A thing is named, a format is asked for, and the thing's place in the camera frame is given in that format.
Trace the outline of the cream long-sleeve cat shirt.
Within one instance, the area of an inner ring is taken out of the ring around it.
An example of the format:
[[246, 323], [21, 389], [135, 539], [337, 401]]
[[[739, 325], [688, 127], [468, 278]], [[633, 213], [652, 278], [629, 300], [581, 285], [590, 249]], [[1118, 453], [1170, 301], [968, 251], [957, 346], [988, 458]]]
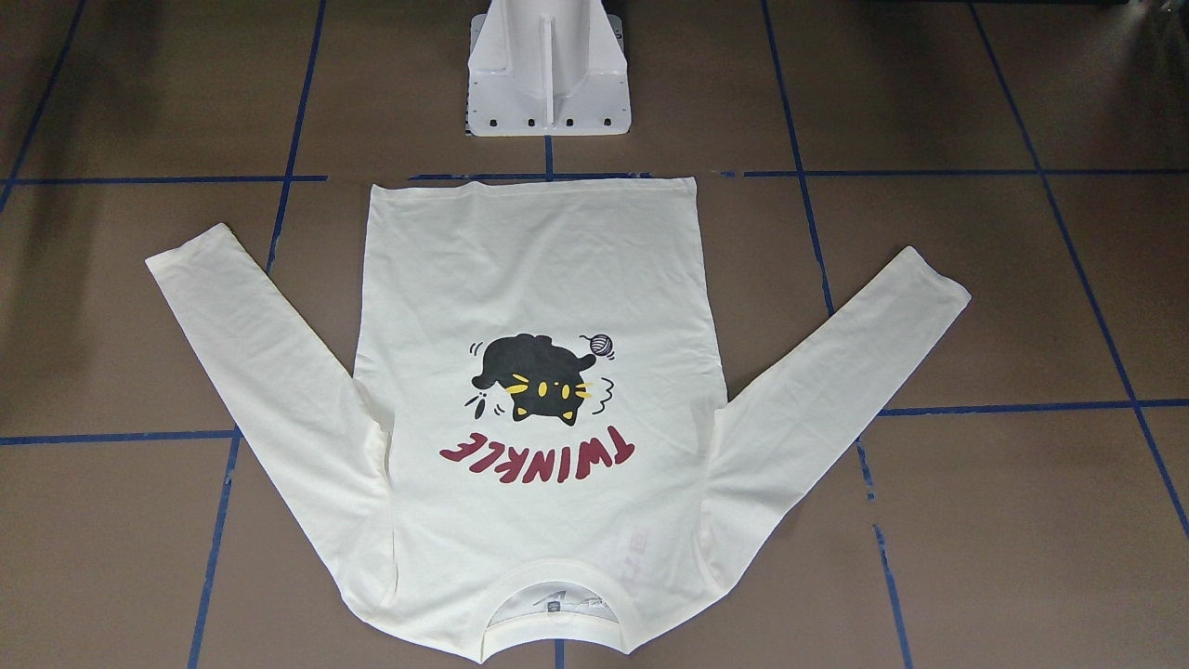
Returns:
[[970, 301], [906, 247], [729, 398], [696, 196], [375, 187], [352, 370], [227, 226], [146, 266], [361, 621], [628, 654], [726, 597]]

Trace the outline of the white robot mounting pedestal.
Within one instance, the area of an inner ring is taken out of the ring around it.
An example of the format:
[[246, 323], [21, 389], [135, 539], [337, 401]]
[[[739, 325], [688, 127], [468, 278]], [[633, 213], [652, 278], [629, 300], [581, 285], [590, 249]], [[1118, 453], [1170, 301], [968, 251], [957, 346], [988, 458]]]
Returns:
[[619, 17], [600, 1], [492, 1], [470, 25], [477, 137], [621, 135], [633, 125]]

